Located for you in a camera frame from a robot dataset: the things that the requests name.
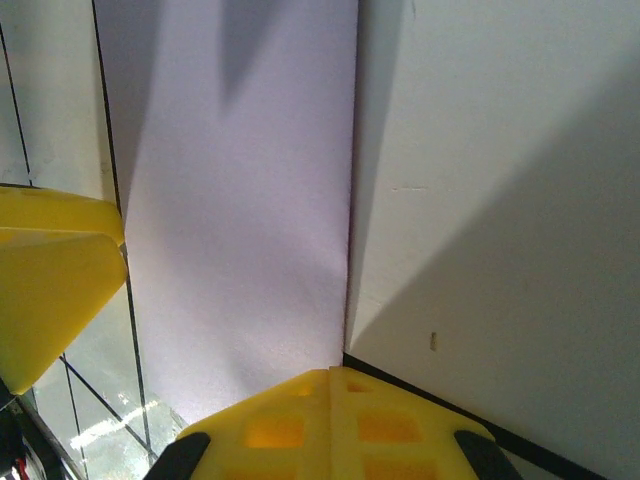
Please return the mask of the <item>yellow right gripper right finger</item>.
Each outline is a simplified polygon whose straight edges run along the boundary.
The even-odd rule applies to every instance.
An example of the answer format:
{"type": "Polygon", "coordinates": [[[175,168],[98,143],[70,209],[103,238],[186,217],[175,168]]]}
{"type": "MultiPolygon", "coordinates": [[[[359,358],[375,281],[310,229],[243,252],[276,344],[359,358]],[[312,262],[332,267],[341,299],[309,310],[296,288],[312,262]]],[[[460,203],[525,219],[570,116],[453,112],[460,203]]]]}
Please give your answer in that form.
{"type": "Polygon", "coordinates": [[[347,367],[329,369],[333,479],[518,479],[480,423],[347,367]]]}

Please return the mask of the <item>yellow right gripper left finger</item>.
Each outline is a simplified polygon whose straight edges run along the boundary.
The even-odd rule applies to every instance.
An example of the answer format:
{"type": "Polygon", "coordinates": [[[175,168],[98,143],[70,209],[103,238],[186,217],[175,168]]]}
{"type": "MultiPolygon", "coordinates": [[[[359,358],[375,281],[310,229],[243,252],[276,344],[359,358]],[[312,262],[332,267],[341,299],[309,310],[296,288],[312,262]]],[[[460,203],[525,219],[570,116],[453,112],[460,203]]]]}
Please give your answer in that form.
{"type": "Polygon", "coordinates": [[[328,479],[329,372],[311,370],[184,429],[151,479],[328,479]]]}

